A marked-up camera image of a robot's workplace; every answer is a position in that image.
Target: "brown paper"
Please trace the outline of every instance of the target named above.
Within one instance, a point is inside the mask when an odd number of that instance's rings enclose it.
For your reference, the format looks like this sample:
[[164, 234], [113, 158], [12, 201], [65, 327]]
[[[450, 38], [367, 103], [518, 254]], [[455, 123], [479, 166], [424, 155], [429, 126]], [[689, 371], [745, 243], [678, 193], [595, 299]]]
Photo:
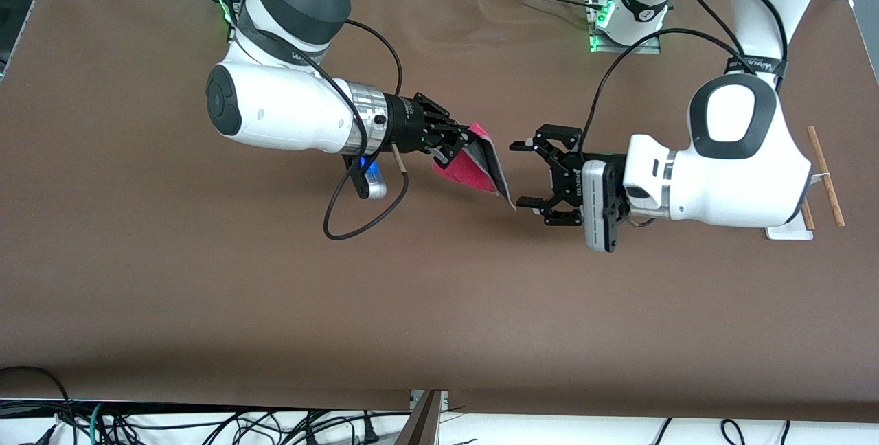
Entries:
[[[731, 17], [729, 0], [706, 0]], [[667, 26], [722, 35], [693, 0]], [[543, 0], [352, 0], [423, 91], [502, 148], [515, 196], [546, 163], [503, 150], [581, 126], [612, 54], [584, 13]], [[812, 242], [657, 222], [597, 254], [575, 228], [405, 156], [396, 212], [347, 242], [321, 234], [339, 156], [252, 148], [214, 131], [204, 86], [225, 51], [210, 0], [38, 0], [0, 85], [0, 363], [47, 367], [72, 397], [405, 407], [450, 389], [468, 411], [879, 418], [879, 106], [852, 11], [814, 0], [782, 100], [821, 133], [850, 223], [813, 195]], [[665, 37], [607, 84], [590, 151], [632, 133], [687, 145], [685, 107], [722, 50]], [[343, 28], [324, 67], [384, 91], [393, 60]], [[381, 160], [389, 194], [399, 178]], [[336, 232], [387, 202], [347, 189]], [[38, 380], [0, 394], [52, 395]]]

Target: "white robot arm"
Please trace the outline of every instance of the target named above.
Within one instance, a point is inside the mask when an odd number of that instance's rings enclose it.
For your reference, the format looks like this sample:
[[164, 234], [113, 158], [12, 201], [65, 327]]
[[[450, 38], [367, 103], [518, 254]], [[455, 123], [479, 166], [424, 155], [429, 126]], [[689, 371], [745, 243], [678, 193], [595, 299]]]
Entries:
[[[667, 0], [612, 1], [611, 14], [597, 26], [622, 45], [659, 30], [667, 12]], [[767, 1], [783, 32], [763, 0], [732, 0], [734, 31], [744, 50], [739, 54], [747, 67], [731, 59], [723, 76], [693, 95], [689, 148], [675, 151], [649, 135], [633, 135], [627, 155], [582, 153], [575, 144], [582, 141], [580, 130], [543, 126], [531, 141], [511, 149], [536, 150], [547, 159], [553, 155], [546, 138], [551, 135], [573, 151], [553, 158], [551, 200], [521, 198], [518, 204], [540, 210], [549, 225], [584, 225], [589, 247], [608, 252], [616, 245], [616, 227], [629, 214], [756, 228], [792, 220], [803, 204], [811, 163], [788, 131], [776, 85], [787, 40], [810, 0]], [[580, 209], [552, 210], [561, 201]]]
[[[404, 98], [318, 76], [330, 41], [351, 13], [350, 0], [221, 1], [235, 34], [208, 76], [206, 95], [222, 135], [263, 148], [339, 153], [347, 166], [396, 146], [401, 153], [433, 153], [443, 168], [468, 136], [477, 138], [424, 95]], [[385, 195], [383, 182], [365, 182], [376, 175], [354, 172], [361, 198]]]

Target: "green light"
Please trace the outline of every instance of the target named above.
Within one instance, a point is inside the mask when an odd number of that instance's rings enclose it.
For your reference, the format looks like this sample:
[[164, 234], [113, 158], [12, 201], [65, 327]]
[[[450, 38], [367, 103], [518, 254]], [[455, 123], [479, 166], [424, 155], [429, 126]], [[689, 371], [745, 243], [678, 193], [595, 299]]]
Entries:
[[223, 3], [222, 0], [220, 0], [220, 7], [222, 7], [222, 13], [223, 13], [223, 16], [226, 18], [226, 22], [231, 25], [232, 24], [232, 17], [229, 16], [229, 9], [226, 7], [226, 4]]
[[607, 1], [604, 7], [602, 7], [602, 14], [596, 19], [597, 26], [600, 28], [606, 28], [607, 23], [610, 21], [610, 16], [613, 14], [613, 1]]

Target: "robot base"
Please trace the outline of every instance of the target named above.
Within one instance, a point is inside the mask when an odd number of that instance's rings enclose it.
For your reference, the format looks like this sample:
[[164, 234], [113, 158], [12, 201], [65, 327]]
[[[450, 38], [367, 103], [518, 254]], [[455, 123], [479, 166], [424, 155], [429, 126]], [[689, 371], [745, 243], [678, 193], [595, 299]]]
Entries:
[[[611, 0], [584, 0], [585, 3], [597, 4], [606, 9], [609, 8], [608, 3]], [[605, 10], [593, 10], [586, 9], [586, 22], [589, 25], [589, 51], [590, 52], [611, 52], [615, 54], [620, 54], [628, 47], [627, 45], [620, 45], [615, 41], [612, 41], [610, 37], [607, 36], [607, 33], [604, 32], [602, 28], [599, 27], [599, 23], [602, 23], [607, 20], [607, 13]], [[640, 45], [640, 47], [635, 48], [632, 51], [632, 54], [659, 54], [659, 38], [651, 38], [649, 41]]]

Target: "red cloth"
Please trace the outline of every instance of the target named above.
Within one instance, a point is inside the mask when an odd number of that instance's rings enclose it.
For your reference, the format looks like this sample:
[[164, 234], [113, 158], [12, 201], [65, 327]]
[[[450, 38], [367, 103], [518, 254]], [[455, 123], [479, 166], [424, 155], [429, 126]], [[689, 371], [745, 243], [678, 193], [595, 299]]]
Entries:
[[[486, 141], [492, 141], [492, 136], [489, 136], [489, 133], [480, 128], [477, 123], [470, 126], [470, 131], [479, 135], [480, 138], [486, 139]], [[452, 160], [452, 163], [450, 163], [445, 169], [437, 166], [436, 161], [434, 161], [433, 171], [436, 172], [437, 175], [443, 176], [452, 182], [458, 182], [462, 185], [470, 186], [473, 189], [478, 189], [479, 191], [497, 192], [494, 182], [492, 182], [492, 178], [490, 178], [487, 173], [483, 172], [483, 170], [474, 163], [473, 159], [470, 158], [470, 155], [464, 151], [459, 152], [455, 157], [455, 160]]]

